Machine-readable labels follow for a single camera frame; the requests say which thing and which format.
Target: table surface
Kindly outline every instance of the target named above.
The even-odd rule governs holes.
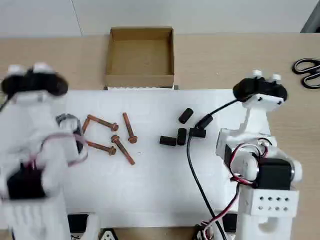
[[[208,34],[176,35],[175,84],[180,89],[230,89],[252,69],[266,76],[282,75],[288,101],[268,115],[278,146],[303,166],[298,216],[293,239],[318,239],[320,200],[318,147],[320,145],[319,90],[305,89],[291,65],[301,58],[319,58],[319,34]],[[31,66],[47,62],[66,77],[72,89],[102,89],[107,36],[82,38],[0,39],[0,73],[9,64]],[[186,240],[191,228],[129,228],[117,230],[121,240]]]

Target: scissors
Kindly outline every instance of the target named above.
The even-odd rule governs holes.
[[[311,63],[313,66],[299,69],[298,66],[302,63]],[[298,75],[309,73],[310,75],[301,79],[301,84],[307,89],[320,89],[320,83],[317,85],[307,83],[311,79],[320,77],[320,59],[302,58],[292,65],[292,71]]]

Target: white robotic arm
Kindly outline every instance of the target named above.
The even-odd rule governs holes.
[[[70,240],[64,177],[68,166],[83,161],[88,153],[81,132],[74,134],[70,124],[61,119],[58,123],[53,113],[55,100],[67,92],[68,85],[44,63],[28,71],[11,66],[1,85],[9,101],[0,120],[10,115],[18,124],[4,122],[8,128],[13,126],[7,132],[19,131],[19,139],[13,139],[0,158],[1,207],[9,229],[15,240]],[[90,214],[81,239],[96,240],[99,227],[98,216]]]
[[[261,72],[254,73],[256,81],[266,81],[275,88],[280,86],[279,75],[265,80]],[[236,240],[289,240],[291,237],[299,201],[299,191],[292,184],[302,180],[302,166],[277,147],[274,136],[261,133],[262,126],[257,119],[281,106],[286,97],[286,93],[279,96],[266,92],[250,96],[242,101],[247,112],[240,128],[220,130],[216,154],[237,178],[249,183],[240,185]]]

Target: cardboard box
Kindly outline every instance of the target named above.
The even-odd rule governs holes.
[[[172,27],[113,27],[106,86],[172,88],[174,62]]]

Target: rusty bolt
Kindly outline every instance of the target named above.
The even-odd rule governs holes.
[[[137,142],[137,140],[138,140],[138,137],[134,135],[134,131],[132,130],[128,114],[126,112],[124,112],[124,113],[122,113],[122,115],[123,115],[123,118],[124,118],[126,129],[128,130],[128,133],[129,133],[128,141],[131,144],[135,144]]]
[[[83,125],[82,125],[82,132],[83,133],[85,133],[85,131],[87,130],[89,122],[90,122],[90,119],[87,117],[86,120],[84,121]]]
[[[129,155],[129,153],[127,152],[127,150],[125,149],[125,147],[122,145],[122,143],[119,140],[119,136],[117,135],[113,135],[111,137],[111,142],[115,143],[118,148],[120,149],[120,151],[125,155],[126,159],[129,161],[129,163],[131,165],[135,165],[135,161],[132,159],[132,157]]]
[[[91,141],[86,141],[86,143],[90,146],[90,147],[93,147],[95,149],[100,149],[102,151],[105,151],[105,152],[108,152],[109,155],[115,155],[116,154],[116,151],[117,149],[115,149],[114,146],[112,147],[107,147],[107,146],[103,146],[103,145],[100,145],[100,144],[97,144],[97,143],[94,143],[94,142],[91,142]]]
[[[102,119],[100,119],[100,118],[98,118],[98,117],[96,117],[96,116],[92,116],[92,115],[90,115],[90,114],[88,115],[88,118],[89,118],[90,120],[95,121],[95,122],[97,122],[97,123],[99,123],[99,124],[102,124],[102,125],[104,125],[104,126],[106,126],[106,127],[108,127],[108,128],[111,128],[111,131],[112,131],[112,132],[117,131],[118,128],[119,128],[118,124],[116,124],[116,123],[107,122],[107,121],[105,121],[105,120],[102,120]]]

